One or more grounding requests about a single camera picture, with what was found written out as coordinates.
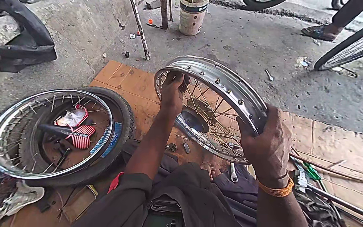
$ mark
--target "white bucket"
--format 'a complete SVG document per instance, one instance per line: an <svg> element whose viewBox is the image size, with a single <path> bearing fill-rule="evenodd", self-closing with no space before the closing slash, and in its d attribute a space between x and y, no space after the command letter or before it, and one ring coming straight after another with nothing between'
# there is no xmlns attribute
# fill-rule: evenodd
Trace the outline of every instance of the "white bucket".
<svg viewBox="0 0 363 227"><path fill-rule="evenodd" d="M181 33L194 36L200 32L208 2L209 0L180 0Z"/></svg>

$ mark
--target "bicycle wheel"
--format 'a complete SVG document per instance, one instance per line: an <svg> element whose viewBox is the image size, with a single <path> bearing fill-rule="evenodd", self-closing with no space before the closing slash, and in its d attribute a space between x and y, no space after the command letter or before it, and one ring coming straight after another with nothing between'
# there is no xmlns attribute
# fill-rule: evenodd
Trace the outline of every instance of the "bicycle wheel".
<svg viewBox="0 0 363 227"><path fill-rule="evenodd" d="M263 132L267 107L256 91L232 70L210 59L191 55L171 60L155 74L159 99L170 71L190 75L183 109L175 125L203 149L227 161L247 164L236 117L254 136Z"/></svg>
<svg viewBox="0 0 363 227"><path fill-rule="evenodd" d="M34 126L33 120L39 116L40 111L55 112L60 106L73 107L78 103L83 106L86 103L91 105L96 103L96 106L101 107L100 111L107 114L108 125L101 132L95 133L99 137L103 136L104 130L108 131L108 135L113 134L114 120L112 113L108 105L98 96L86 91L70 89L38 93L14 104L0 116L0 172L20 179L44 179L71 173L98 159L99 155L104 152L103 147L99 147L93 154L86 153L82 159L79 159L76 164L68 166L68 168L54 168L54 164L51 162L46 168L40 169L36 168L38 163L34 159L37 153L32 154L33 159L29 158L27 162L23 159L23 155L18 154L24 144L29 144L30 141L26 137L26 130ZM102 144L107 144L110 139L108 136L104 137Z"/></svg>
<svg viewBox="0 0 363 227"><path fill-rule="evenodd" d="M363 57L363 29L344 40L315 63L315 70L322 71Z"/></svg>

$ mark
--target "right hand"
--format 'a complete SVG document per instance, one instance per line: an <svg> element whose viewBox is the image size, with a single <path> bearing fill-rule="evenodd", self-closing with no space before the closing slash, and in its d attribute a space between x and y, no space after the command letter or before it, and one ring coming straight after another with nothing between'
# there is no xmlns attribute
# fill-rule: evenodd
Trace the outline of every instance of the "right hand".
<svg viewBox="0 0 363 227"><path fill-rule="evenodd" d="M291 132L281 121L281 110L270 104L264 131L257 137L250 135L247 126L237 118L243 153L253 165L259 181L269 188L284 188L288 183L287 164L291 146Z"/></svg>

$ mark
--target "wrench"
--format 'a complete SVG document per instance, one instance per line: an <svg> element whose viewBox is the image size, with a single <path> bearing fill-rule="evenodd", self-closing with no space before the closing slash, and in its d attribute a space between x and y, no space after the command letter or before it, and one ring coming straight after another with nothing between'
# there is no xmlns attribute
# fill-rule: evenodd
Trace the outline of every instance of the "wrench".
<svg viewBox="0 0 363 227"><path fill-rule="evenodd" d="M231 181L233 183L238 182L238 176L236 175L235 164L233 162L231 162Z"/></svg>

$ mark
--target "orange thread bracelet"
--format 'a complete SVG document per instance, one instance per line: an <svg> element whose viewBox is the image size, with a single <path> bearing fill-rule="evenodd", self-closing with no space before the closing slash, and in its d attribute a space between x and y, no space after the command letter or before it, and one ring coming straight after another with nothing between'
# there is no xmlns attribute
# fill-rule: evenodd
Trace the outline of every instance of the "orange thread bracelet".
<svg viewBox="0 0 363 227"><path fill-rule="evenodd" d="M260 183L258 179L257 182L259 183L259 188L261 188L265 193L274 197L285 197L292 192L292 187L294 186L294 181L290 177L288 178L289 178L288 185L285 188L281 189L266 187L262 183Z"/></svg>

